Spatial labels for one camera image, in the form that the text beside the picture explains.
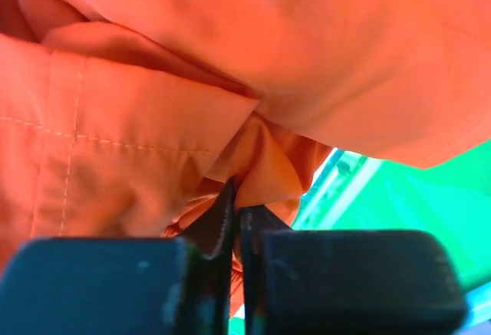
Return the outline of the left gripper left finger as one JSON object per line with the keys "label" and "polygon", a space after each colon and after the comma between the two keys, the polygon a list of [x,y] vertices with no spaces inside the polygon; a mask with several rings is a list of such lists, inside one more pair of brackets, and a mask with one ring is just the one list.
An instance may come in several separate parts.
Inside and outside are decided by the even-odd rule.
{"label": "left gripper left finger", "polygon": [[3,334],[225,334],[235,189],[173,238],[37,238],[1,279]]}

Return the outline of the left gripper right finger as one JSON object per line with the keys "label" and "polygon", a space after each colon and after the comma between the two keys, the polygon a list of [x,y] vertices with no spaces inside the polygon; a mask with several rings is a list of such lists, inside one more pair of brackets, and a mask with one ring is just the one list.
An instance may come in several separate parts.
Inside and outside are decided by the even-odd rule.
{"label": "left gripper right finger", "polygon": [[294,230],[239,211],[248,334],[452,334],[467,303],[449,256],[418,230]]}

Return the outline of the orange shorts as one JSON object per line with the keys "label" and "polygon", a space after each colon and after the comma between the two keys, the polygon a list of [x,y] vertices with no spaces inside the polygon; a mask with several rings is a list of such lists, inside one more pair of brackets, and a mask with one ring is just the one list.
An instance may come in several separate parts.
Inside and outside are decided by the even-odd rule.
{"label": "orange shorts", "polygon": [[292,222],[330,151],[490,138],[490,0],[1,0],[1,260],[173,236],[223,184]]}

